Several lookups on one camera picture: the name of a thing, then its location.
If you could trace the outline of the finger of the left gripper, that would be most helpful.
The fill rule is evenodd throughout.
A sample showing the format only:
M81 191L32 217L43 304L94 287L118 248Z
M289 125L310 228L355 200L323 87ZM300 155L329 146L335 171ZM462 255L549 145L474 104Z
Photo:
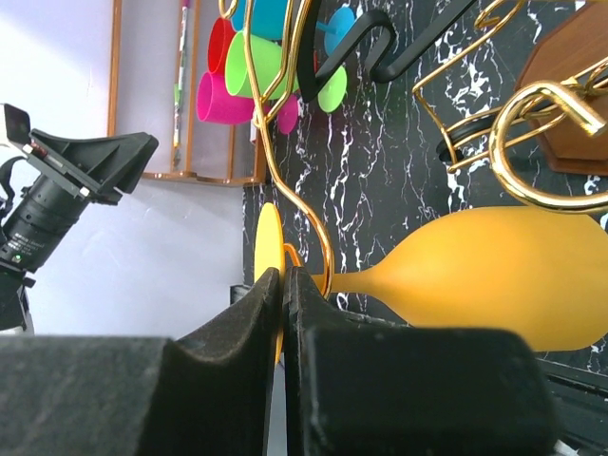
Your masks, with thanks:
M104 205L134 191L159 146L145 132L75 140L33 129L29 136L34 168L73 198Z

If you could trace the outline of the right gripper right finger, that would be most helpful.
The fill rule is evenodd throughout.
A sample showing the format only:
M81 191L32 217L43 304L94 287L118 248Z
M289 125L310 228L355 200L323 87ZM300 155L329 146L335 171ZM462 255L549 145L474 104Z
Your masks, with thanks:
M300 267L283 311L292 455L549 455L559 440L541 369L512 332L343 312Z

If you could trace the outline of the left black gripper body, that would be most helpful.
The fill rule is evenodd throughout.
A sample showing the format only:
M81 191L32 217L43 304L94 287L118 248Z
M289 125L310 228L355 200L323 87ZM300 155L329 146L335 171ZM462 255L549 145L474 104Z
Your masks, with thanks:
M10 186L17 158L1 165L1 331L31 333L27 289L34 285L28 276L42 267L79 220L88 206L50 178L41 175L22 189L22 199L13 205Z

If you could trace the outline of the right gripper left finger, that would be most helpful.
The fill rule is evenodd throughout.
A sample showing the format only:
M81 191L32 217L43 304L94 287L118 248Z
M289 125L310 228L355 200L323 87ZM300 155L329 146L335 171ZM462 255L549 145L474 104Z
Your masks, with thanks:
M5 455L262 455L279 274L185 337L3 336Z

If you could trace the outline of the magenta wine glass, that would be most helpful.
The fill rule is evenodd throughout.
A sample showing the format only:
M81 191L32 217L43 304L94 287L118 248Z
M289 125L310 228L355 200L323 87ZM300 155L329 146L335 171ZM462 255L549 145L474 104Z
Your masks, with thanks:
M199 81L196 109L201 122L237 125L253 119L255 104L251 98L230 95L222 74L205 72ZM291 133L298 118L298 100L292 95L278 112L279 131L282 134Z

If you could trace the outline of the red wine glass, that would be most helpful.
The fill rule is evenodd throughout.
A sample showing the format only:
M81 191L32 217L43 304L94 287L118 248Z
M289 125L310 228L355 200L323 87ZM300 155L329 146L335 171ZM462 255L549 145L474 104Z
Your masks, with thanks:
M230 20L218 18L210 32L207 48L207 65L212 74L225 73L225 63L229 48L236 32Z

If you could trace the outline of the green wine glass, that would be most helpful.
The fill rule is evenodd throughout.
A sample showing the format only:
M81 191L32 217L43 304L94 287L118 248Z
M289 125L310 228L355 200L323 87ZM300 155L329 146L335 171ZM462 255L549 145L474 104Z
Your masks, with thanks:
M251 36L250 42L259 92L264 94L280 70L282 47L255 35ZM333 112L342 104L347 92L347 84L347 71L341 66L316 96L324 112ZM225 85L227 92L232 96L253 98L242 31L234 35L227 52Z

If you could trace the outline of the orange yellow wine glass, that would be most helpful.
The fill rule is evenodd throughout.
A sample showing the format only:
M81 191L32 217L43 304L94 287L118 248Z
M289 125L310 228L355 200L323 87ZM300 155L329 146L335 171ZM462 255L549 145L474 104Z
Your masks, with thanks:
M586 215L467 209L321 293L372 296L416 328L502 329L536 352L582 350L607 332L607 235Z

